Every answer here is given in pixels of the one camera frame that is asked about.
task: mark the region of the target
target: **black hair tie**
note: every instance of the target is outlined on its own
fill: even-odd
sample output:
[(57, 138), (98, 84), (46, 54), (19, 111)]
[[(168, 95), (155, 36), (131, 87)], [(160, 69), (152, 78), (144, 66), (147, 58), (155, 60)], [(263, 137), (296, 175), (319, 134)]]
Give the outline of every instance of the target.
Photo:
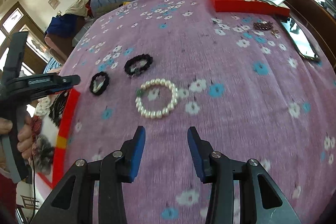
[[(137, 67), (136, 64), (140, 61), (146, 61), (146, 63), (144, 65), (141, 65), (140, 67)], [(148, 70), (148, 68), (150, 67), (152, 63), (153, 63), (153, 58), (149, 54), (137, 55), (134, 58), (126, 62), (125, 67), (124, 67), (125, 73), (127, 73), (130, 76), (140, 75), (145, 70)]]
[[(97, 83), (97, 78), (98, 77), (103, 77), (104, 80), (100, 83)], [(94, 94), (94, 95), (102, 95), (102, 93), (106, 90), (107, 86), (110, 83), (110, 77), (107, 73), (105, 72), (100, 72), (95, 74), (92, 77), (91, 83), (90, 83), (90, 91)]]

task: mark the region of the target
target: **bed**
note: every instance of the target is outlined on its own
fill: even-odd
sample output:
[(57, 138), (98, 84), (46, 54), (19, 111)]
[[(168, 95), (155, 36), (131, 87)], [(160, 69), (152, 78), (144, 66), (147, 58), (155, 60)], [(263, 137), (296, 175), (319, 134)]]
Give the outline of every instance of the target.
[[(253, 30), (260, 19), (274, 22), (216, 13), (209, 0), (137, 0), (99, 18), (60, 73), (81, 77), (64, 171), (79, 158), (99, 160), (119, 149), (142, 125), (147, 137), (138, 177), (123, 185), (128, 223), (204, 223), (210, 185), (196, 177), (186, 138), (195, 126), (229, 158), (258, 159), (301, 222), (315, 223), (336, 188), (336, 76), (304, 26), (318, 63), (301, 59), (277, 23), (277, 37)], [(130, 78), (124, 65), (140, 54), (153, 63)], [(89, 85), (99, 71), (110, 84), (94, 96)], [(139, 115), (135, 98), (155, 78), (175, 83), (180, 98), (169, 116), (153, 120)], [(143, 96), (150, 110), (169, 100), (165, 88)], [(239, 223), (239, 197), (235, 205)]]

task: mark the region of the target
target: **red fabric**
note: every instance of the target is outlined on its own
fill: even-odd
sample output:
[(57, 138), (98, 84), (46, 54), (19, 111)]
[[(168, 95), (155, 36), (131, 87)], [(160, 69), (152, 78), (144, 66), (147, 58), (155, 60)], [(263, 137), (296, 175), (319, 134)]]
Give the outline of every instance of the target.
[(16, 184), (0, 174), (0, 200), (15, 219)]
[(245, 1), (245, 0), (211, 0), (216, 12), (241, 12), (255, 13), (264, 15), (279, 14), (289, 17), (290, 9), (276, 7), (263, 1)]

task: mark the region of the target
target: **window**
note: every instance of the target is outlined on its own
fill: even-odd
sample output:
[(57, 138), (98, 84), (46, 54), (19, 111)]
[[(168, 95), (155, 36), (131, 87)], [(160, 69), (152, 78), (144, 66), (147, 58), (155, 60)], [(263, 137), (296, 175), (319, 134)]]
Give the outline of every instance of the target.
[(23, 13), (17, 8), (12, 15), (4, 22), (2, 25), (8, 33), (10, 33), (14, 26), (19, 22), (19, 20), (23, 17)]

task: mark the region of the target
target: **beaded bracelet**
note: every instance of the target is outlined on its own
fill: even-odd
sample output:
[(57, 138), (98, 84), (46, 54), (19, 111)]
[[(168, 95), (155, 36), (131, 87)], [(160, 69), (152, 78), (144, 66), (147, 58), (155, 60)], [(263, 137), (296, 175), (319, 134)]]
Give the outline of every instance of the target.
[(135, 107), (138, 109), (138, 112), (140, 113), (140, 115), (145, 118), (154, 119), (154, 118), (162, 118), (162, 116), (167, 116), (169, 115), (169, 112), (172, 111), (174, 107), (177, 105), (178, 89), (176, 88), (175, 84), (170, 82), (169, 80), (159, 79), (159, 78), (152, 79), (150, 81), (143, 83), (140, 89), (146, 90), (150, 86), (155, 86), (155, 85), (165, 86), (168, 89), (170, 89), (172, 93), (172, 98), (168, 106), (162, 109), (161, 111), (148, 111), (143, 107), (141, 97), (137, 97), (135, 99)]

